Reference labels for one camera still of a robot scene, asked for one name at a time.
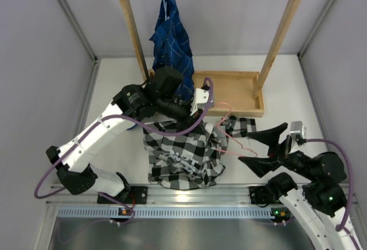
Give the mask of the pink wire hanger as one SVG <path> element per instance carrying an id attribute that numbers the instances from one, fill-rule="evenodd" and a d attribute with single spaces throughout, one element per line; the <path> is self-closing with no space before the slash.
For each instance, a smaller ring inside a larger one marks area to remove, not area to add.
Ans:
<path id="1" fill-rule="evenodd" d="M 245 151 L 249 151 L 250 153 L 254 154 L 255 155 L 255 158 L 258 157 L 258 153 L 253 151 L 252 149 L 249 149 L 247 147 L 244 147 L 244 145 L 238 141 L 236 138 L 234 138 L 233 136 L 229 135 L 225 130 L 222 130 L 220 127 L 222 125 L 222 123 L 224 122 L 225 118 L 227 118 L 228 116 L 231 115 L 232 113 L 232 107 L 230 104 L 226 103 L 226 102 L 218 102 L 218 103 L 215 103 L 214 106 L 215 107 L 219 107 L 220 105 L 224 105 L 227 107 L 228 109 L 228 112 L 226 113 L 226 115 L 221 118 L 221 120 L 216 124 L 216 127 L 219 129 L 220 132 L 222 132 L 228 139 L 231 139 L 232 141 L 236 142 L 242 150 L 245 150 Z"/>

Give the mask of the black white checkered shirt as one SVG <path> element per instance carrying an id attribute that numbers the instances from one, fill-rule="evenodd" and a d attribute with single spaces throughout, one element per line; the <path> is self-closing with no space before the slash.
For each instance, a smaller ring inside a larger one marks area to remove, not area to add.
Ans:
<path id="1" fill-rule="evenodd" d="M 221 127 L 234 138 L 256 131 L 251 118 L 230 115 Z M 214 186 L 225 171 L 221 156 L 229 139 L 215 124 L 205 123 L 198 132 L 163 136 L 144 130 L 143 144 L 149 155 L 148 181 L 173 190 L 196 190 Z"/>

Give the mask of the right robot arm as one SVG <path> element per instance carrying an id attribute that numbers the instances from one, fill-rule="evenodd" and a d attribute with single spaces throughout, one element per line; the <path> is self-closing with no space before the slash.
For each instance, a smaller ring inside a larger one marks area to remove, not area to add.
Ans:
<path id="1" fill-rule="evenodd" d="M 309 181 L 297 185 L 288 173 L 275 174 L 265 185 L 250 187 L 252 204 L 261 208 L 282 204 L 286 214 L 273 208 L 274 224 L 296 219 L 315 249 L 362 249 L 350 219 L 354 190 L 350 187 L 345 192 L 341 186 L 345 179 L 352 179 L 343 149 L 306 155 L 299 148 L 313 140 L 306 138 L 301 121 L 249 132 L 247 137 L 268 147 L 265 158 L 239 157 L 256 176 L 263 178 L 284 167 Z"/>

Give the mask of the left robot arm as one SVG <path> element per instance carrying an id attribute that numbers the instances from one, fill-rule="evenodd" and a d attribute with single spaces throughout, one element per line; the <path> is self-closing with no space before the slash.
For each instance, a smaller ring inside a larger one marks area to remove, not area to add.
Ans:
<path id="1" fill-rule="evenodd" d="M 72 195 L 88 190 L 109 195 L 116 203 L 129 199 L 131 186 L 118 172 L 102 170 L 91 161 L 121 133 L 143 126 L 156 113 L 175 120 L 173 134 L 194 130 L 200 123 L 202 107 L 211 88 L 197 88 L 186 99 L 178 95 L 183 75 L 176 69 L 160 68 L 142 84 L 124 86 L 100 116 L 67 144 L 50 146 L 46 155 L 63 188 Z"/>

